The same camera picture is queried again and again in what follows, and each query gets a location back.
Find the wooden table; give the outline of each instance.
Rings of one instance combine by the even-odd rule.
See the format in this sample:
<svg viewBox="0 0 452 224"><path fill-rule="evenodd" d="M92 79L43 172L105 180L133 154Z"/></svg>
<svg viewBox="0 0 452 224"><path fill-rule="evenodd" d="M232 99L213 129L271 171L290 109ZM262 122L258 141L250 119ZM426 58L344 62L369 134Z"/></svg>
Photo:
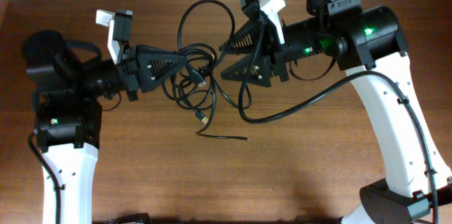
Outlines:
<svg viewBox="0 0 452 224"><path fill-rule="evenodd" d="M198 0L11 0L0 31L0 223L41 223L42 171L27 147L35 85L25 73L20 48L26 37L55 29L65 38L87 40L107 51L107 29L95 24L96 9L134 12L131 44L176 49L179 20ZM246 17L239 0L221 0ZM286 23L308 18L305 0L286 0ZM452 165L452 0L363 0L385 4L399 16L412 61L412 77L430 131ZM213 47L227 39L227 14L214 5L197 8L186 22L184 44ZM228 57L215 75L237 57ZM300 62L297 73L319 75L329 58ZM287 109L344 76L335 67L316 82L291 79L272 88L251 87L252 117ZM239 83L220 80L237 99ZM292 220L340 217L359 203L359 188L384 177L384 166L367 113L351 85L288 118L247 124L219 99L208 132L249 141L201 138L203 125L157 89L138 94L103 114L101 146L93 187L93 220L148 212L184 220ZM100 100L105 106L113 102ZM452 222L452 206L440 209Z"/></svg>

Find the robotic hand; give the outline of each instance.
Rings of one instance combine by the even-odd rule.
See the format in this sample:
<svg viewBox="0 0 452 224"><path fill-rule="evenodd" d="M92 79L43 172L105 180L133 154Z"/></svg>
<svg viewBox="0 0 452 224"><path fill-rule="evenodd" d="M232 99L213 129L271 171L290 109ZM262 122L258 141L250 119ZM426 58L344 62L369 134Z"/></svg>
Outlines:
<svg viewBox="0 0 452 224"><path fill-rule="evenodd" d="M383 6L363 11L361 0L307 0L307 10L314 18L281 25L278 11L285 6L284 0L240 1L249 21L234 34L233 17L228 12L232 34L220 47L219 58L214 51L208 54L182 48L180 38L177 52L145 45L130 46L130 11L97 12L96 22L109 27L107 46L112 59L105 61L101 61L97 47L64 40L54 31L30 37L24 44L23 56L28 75L38 86L32 101L37 113L34 134L41 153L32 144L34 134L30 135L30 146L44 169L44 223L91 222L91 191L102 117L97 97L113 98L125 90L130 101L137 100L137 90L145 93L158 86L165 90L164 82L169 79L173 99L192 107L189 109L208 126L213 111L210 119L203 116L199 106L185 98L196 90L185 93L185 83L175 86L174 77L186 68L188 75L184 78L202 87L206 84L204 78L210 76L206 96L215 96L215 89L225 96L211 71L226 54L246 55L221 76L242 82L236 106L242 118L250 123L285 117L346 83L353 84L375 130L386 178L362 188L359 193L362 204L342 218L341 223L411 223L426 216L431 208L437 223L438 206L452 203L452 173L432 141L417 101L407 44L396 15ZM97 56L81 63L73 48L90 50ZM194 69L189 65L194 53L204 57L206 66ZM245 90L249 94L247 83L271 87L271 77L279 76L281 81L287 81L289 73L302 79L293 72L292 62L297 64L301 58L320 53L332 57L323 75L337 62L347 77L284 112L258 119L246 116L243 97ZM141 214L112 222L149 223L150 220Z"/></svg>

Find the green light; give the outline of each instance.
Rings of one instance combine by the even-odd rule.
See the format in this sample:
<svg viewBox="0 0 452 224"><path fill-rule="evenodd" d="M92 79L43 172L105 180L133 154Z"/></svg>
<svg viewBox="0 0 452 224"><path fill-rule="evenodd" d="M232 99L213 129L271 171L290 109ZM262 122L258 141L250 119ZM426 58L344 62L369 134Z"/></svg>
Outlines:
<svg viewBox="0 0 452 224"><path fill-rule="evenodd" d="M364 33L366 33L367 36L371 35L374 32L374 30L372 30L371 28L367 28L366 30L364 30Z"/></svg>

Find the white bracket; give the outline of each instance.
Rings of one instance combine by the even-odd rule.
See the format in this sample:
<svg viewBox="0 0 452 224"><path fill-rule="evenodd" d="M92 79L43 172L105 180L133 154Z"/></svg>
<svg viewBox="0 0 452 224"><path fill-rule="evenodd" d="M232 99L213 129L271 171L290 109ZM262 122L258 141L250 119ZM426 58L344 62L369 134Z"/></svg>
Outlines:
<svg viewBox="0 0 452 224"><path fill-rule="evenodd" d="M281 27L280 18L278 12L285 7L284 0L259 0L261 10L268 16L268 19L275 25L278 32L278 38L280 43L284 44L283 28Z"/></svg>
<svg viewBox="0 0 452 224"><path fill-rule="evenodd" d="M96 11L96 23L98 25L103 25L108 27L108 41L107 47L114 64L118 62L119 50L121 49L119 43L113 40L113 30L114 30L114 12L104 11L98 9Z"/></svg>

